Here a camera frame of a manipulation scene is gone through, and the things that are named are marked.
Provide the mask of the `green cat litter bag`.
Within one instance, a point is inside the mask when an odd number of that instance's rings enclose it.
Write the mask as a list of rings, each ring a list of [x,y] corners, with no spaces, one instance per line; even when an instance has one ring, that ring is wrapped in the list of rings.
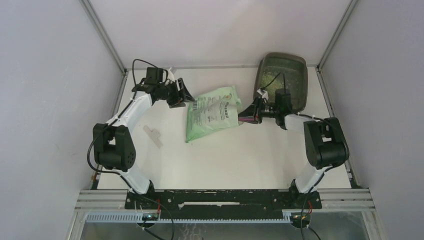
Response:
[[[198,95],[188,105],[185,142],[239,126],[242,102],[235,85]]]

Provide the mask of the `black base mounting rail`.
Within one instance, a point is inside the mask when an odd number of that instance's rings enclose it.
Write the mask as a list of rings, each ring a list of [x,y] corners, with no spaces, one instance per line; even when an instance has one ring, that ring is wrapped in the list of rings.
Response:
[[[152,210],[166,217],[247,218],[275,217],[293,210],[308,213],[321,209],[317,191],[295,193],[292,189],[155,189],[146,194],[128,191],[126,210]]]

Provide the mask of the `dark grey litter box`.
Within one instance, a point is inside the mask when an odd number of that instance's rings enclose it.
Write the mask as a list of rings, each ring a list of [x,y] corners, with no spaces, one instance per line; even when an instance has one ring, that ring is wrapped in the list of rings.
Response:
[[[286,90],[291,95],[291,104],[295,112],[305,109],[308,99],[308,69],[306,60],[297,55],[271,52],[259,62],[253,95],[258,89],[268,92],[268,101],[275,102],[275,91]]]

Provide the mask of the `green litter in box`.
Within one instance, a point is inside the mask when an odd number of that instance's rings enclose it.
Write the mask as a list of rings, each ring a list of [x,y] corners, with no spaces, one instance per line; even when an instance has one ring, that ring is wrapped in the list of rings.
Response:
[[[275,102],[275,92],[278,89],[286,89],[294,102],[295,99],[304,95],[303,73],[297,68],[267,66],[262,72],[259,87],[268,92],[270,102]]]

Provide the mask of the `magenta plastic scoop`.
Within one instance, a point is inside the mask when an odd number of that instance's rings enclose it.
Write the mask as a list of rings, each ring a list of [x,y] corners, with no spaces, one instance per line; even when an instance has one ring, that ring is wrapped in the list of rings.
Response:
[[[249,123],[249,124],[257,124],[257,120],[253,116],[239,116],[238,117],[239,122],[243,123]]]

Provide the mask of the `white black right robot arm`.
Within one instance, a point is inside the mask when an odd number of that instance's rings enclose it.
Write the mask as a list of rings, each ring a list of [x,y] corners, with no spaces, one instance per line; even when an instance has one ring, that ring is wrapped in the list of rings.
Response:
[[[264,118],[274,119],[285,131],[294,131],[304,136],[308,163],[292,181],[289,203],[302,208],[309,201],[309,193],[317,189],[327,172],[343,165],[350,156],[340,122],[336,117],[319,118],[293,108],[292,97],[286,88],[275,91],[274,102],[268,101],[264,88],[245,110],[238,114],[244,123],[261,124]]]

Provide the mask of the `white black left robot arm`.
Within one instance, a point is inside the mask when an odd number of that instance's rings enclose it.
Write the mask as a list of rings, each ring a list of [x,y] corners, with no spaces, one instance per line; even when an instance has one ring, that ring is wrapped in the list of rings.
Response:
[[[165,101],[169,108],[184,107],[194,102],[183,78],[175,78],[170,70],[148,67],[146,76],[132,88],[132,97],[123,110],[106,123],[93,127],[93,140],[87,150],[87,157],[93,156],[101,169],[88,165],[97,173],[119,176],[129,190],[137,195],[137,202],[149,209],[156,203],[157,196],[149,188],[150,179],[136,166],[136,148],[131,132],[141,117],[155,102]]]

